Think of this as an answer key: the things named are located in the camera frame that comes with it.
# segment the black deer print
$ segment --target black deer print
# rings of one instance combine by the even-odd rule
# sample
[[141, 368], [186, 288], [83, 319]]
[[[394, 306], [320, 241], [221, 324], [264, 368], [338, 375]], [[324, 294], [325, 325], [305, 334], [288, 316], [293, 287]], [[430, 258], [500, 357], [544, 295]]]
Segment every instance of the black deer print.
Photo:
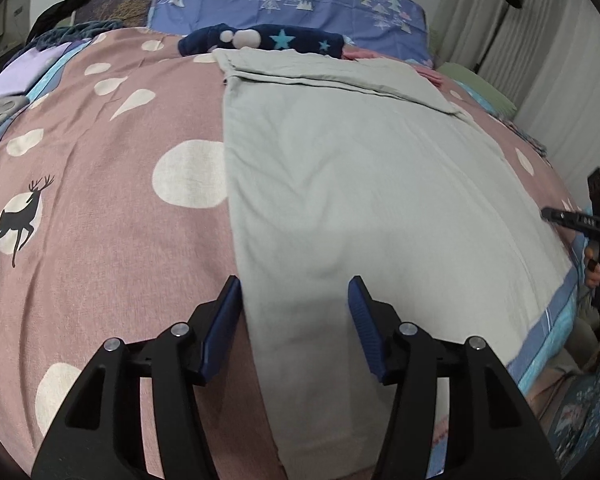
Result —
[[[27, 205], [24, 206], [20, 211], [16, 211], [13, 213], [7, 213], [4, 209], [0, 215], [0, 240], [1, 238], [7, 234], [9, 231], [17, 231], [18, 236], [16, 238], [16, 245], [13, 248], [13, 257], [11, 258], [11, 267], [16, 266], [16, 253], [24, 247], [29, 241], [29, 238], [33, 234], [33, 219], [36, 217], [36, 213], [38, 212], [38, 203], [40, 202], [40, 193], [42, 193], [43, 189], [51, 186], [54, 182], [54, 176], [46, 176], [45, 177], [45, 185], [38, 189], [38, 184], [42, 182], [42, 179], [37, 181], [35, 184], [33, 180], [31, 184], [29, 184], [29, 191], [31, 192], [31, 196], [27, 198]], [[27, 231], [27, 237], [24, 239], [22, 245], [18, 247], [20, 243], [20, 237], [22, 236], [23, 231]]]

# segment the human hand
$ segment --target human hand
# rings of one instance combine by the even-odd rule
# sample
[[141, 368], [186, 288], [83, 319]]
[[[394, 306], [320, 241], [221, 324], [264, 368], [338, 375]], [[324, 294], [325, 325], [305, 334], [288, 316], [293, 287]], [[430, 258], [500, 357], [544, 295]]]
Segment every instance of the human hand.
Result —
[[596, 288], [600, 286], [600, 264], [596, 265], [596, 270], [589, 270], [587, 264], [589, 260], [593, 258], [593, 248], [587, 247], [584, 251], [584, 283], [589, 288]]

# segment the star print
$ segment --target star print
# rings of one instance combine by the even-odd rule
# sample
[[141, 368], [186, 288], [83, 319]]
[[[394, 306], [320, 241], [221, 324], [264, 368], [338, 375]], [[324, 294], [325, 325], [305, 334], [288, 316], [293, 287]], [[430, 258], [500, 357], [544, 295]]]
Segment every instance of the star print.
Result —
[[270, 38], [276, 42], [275, 46], [273, 47], [274, 50], [280, 49], [282, 50], [283, 48], [291, 48], [289, 47], [289, 43], [294, 40], [296, 37], [295, 36], [288, 36], [285, 33], [285, 29], [281, 28], [280, 32], [278, 33], [277, 36], [270, 36]]

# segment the silver screw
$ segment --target silver screw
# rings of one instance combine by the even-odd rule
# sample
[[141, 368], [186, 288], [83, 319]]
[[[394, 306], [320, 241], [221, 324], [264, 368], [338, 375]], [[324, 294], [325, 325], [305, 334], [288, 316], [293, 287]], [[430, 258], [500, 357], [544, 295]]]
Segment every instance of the silver screw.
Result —
[[117, 337], [111, 337], [104, 342], [104, 349], [107, 352], [113, 352], [120, 348], [120, 339]]
[[469, 346], [474, 350], [484, 350], [487, 348], [487, 342], [480, 336], [474, 335], [471, 339], [469, 339]]
[[189, 331], [189, 325], [186, 323], [176, 323], [175, 325], [173, 325], [171, 327], [171, 333], [176, 337], [183, 336], [188, 331]]
[[413, 323], [401, 323], [398, 330], [402, 335], [416, 335], [418, 333], [418, 327]]

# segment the blue gripper pad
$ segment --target blue gripper pad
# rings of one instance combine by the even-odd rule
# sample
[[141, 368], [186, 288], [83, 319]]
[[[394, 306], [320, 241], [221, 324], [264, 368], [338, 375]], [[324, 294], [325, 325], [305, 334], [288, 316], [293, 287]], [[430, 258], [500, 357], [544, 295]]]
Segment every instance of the blue gripper pad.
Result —
[[200, 374], [209, 382], [219, 371], [231, 346], [242, 311], [240, 280], [233, 280], [202, 343]]
[[384, 364], [384, 341], [371, 314], [372, 302], [362, 278], [353, 277], [349, 282], [349, 310], [369, 370], [382, 382], [387, 373]]

